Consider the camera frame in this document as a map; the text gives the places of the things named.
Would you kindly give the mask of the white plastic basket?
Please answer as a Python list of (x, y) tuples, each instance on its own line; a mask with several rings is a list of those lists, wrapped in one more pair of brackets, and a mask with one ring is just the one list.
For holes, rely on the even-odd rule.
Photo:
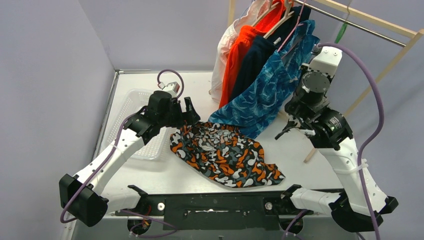
[[(132, 89), (127, 92), (118, 108), (118, 112), (114, 114), (112, 119), (106, 124), (106, 130), (103, 135), (102, 143), (100, 144), (100, 152), (105, 150), (110, 143), (113, 144), (115, 142), (121, 123), (130, 115), (137, 113), (128, 127), (133, 130), (136, 135), (146, 133), (149, 123), (146, 120), (142, 120), (140, 110), (149, 104), (149, 99), (152, 94), (153, 91), (147, 89)], [(143, 148), (132, 155), (132, 158), (143, 161), (158, 160), (165, 144), (169, 142), (170, 134), (170, 128), (162, 127), (157, 135), (152, 136)]]

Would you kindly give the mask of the camouflage orange black shorts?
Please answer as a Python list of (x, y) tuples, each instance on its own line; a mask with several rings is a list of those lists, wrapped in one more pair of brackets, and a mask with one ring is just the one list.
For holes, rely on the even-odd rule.
[(262, 145), (238, 127), (198, 122), (175, 130), (170, 150), (204, 177), (228, 188), (279, 185), (286, 177), (265, 162)]

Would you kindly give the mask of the green hanger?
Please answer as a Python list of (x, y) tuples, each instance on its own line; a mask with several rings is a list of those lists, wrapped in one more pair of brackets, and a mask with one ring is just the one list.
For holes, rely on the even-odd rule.
[(334, 40), (334, 43), (335, 44), (338, 44), (341, 41), (341, 39), (343, 38), (343, 36), (344, 36), (344, 34), (346, 32), (346, 29), (348, 27), (347, 20), (348, 20), (350, 14), (351, 14), (351, 12), (350, 12), (350, 6), (351, 6), (352, 2), (353, 2), (353, 0), (349, 0), (348, 5), (346, 6), (347, 14), (346, 14), (346, 16), (344, 18), (344, 21), (343, 21), (343, 24), (341, 25), (341, 27), (340, 27), (340, 29), (339, 29), (339, 31), (337, 33), (337, 36), (336, 36), (336, 38)]

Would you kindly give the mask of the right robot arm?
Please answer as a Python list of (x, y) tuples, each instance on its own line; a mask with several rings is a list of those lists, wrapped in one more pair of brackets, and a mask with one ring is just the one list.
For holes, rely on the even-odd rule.
[(358, 163), (359, 151), (347, 120), (328, 106), (330, 85), (330, 78), (320, 72), (302, 73), (284, 109), (299, 121), (300, 132), (329, 162), (342, 188), (324, 192), (294, 184), (283, 193), (281, 207), (289, 214), (300, 209), (331, 216), (351, 233), (371, 232), (375, 229), (372, 217), (380, 225), (382, 216), (392, 213), (399, 203), (379, 188), (365, 159)]

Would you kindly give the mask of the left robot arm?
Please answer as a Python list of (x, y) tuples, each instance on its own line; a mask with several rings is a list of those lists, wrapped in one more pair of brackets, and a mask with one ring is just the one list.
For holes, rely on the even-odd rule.
[(148, 199), (139, 187), (129, 185), (113, 191), (106, 191), (105, 187), (124, 163), (162, 128), (180, 128), (201, 119), (190, 97), (185, 97), (184, 103), (185, 110), (171, 93), (154, 91), (146, 106), (121, 122), (116, 137), (104, 151), (76, 174), (65, 174), (58, 183), (63, 208), (60, 222), (66, 224), (79, 220), (87, 227), (93, 227), (107, 213), (126, 209), (143, 213), (148, 207)]

